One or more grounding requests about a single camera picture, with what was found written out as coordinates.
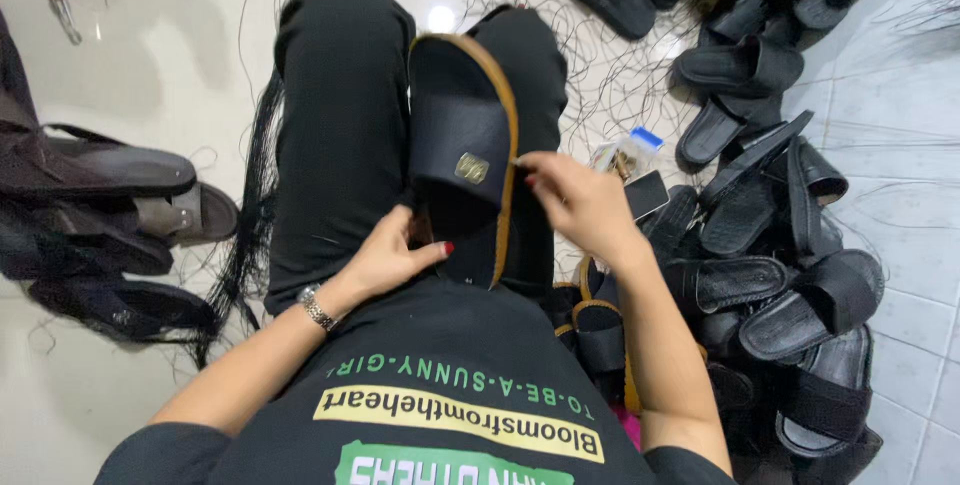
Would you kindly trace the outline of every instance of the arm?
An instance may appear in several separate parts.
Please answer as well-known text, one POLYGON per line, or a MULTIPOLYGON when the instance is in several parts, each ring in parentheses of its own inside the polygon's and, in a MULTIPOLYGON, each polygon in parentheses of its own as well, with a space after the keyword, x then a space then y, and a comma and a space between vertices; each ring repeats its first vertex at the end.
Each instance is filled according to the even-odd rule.
MULTIPOLYGON (((427 266, 445 259, 447 243, 407 248, 412 211, 397 206, 381 220, 360 250, 314 299, 333 319, 359 303, 390 291, 427 266)), ((290 380, 324 342, 327 332, 302 305, 294 305, 197 375, 148 424, 198 423, 236 435, 290 380)))
POLYGON ((605 259, 618 278, 643 447, 683 447, 731 474, 707 368, 634 224, 622 181, 557 153, 528 153, 518 163, 531 172, 526 184, 554 228, 605 259))

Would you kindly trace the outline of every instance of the woman's right hand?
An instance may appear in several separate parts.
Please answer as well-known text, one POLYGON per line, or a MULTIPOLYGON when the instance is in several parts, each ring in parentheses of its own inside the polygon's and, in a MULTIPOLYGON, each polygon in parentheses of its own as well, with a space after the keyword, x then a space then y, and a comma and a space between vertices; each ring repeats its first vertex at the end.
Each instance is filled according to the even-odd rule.
POLYGON ((525 182, 554 229, 574 245, 611 266, 649 248, 616 175, 594 172, 569 155, 549 151, 527 153, 517 163, 530 172, 525 182))

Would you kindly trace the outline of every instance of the black pants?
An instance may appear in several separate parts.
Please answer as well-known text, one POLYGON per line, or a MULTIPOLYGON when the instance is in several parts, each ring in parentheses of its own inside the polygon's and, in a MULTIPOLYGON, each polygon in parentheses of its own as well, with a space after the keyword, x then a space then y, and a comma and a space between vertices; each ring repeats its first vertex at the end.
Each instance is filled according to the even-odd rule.
MULTIPOLYGON (((416 28, 394 0, 292 0, 274 47, 283 76, 276 219, 267 310, 279 314, 353 257, 374 225, 410 201, 407 49, 416 28)), ((473 36, 510 81, 518 153, 556 150, 567 63, 532 10, 481 22, 473 36)), ((553 232, 526 187, 514 187, 503 284, 539 298, 553 279, 553 232)))

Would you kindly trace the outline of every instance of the black t-shirt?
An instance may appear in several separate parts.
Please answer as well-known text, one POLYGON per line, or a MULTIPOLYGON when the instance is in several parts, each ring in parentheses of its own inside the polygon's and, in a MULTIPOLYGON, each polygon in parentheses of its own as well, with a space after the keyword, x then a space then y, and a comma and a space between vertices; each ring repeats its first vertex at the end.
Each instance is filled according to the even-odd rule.
POLYGON ((533 302, 433 278, 354 312, 236 438, 148 426, 97 482, 733 480, 686 449, 641 455, 533 302))

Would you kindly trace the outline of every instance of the smartphone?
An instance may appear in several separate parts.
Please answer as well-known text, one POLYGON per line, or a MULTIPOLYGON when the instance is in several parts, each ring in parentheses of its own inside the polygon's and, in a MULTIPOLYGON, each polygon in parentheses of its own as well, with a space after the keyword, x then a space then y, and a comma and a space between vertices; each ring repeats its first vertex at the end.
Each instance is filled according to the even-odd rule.
POLYGON ((623 190, 627 193, 627 202, 630 204, 634 222, 664 207, 670 201, 664 179, 657 170, 631 181, 623 190))

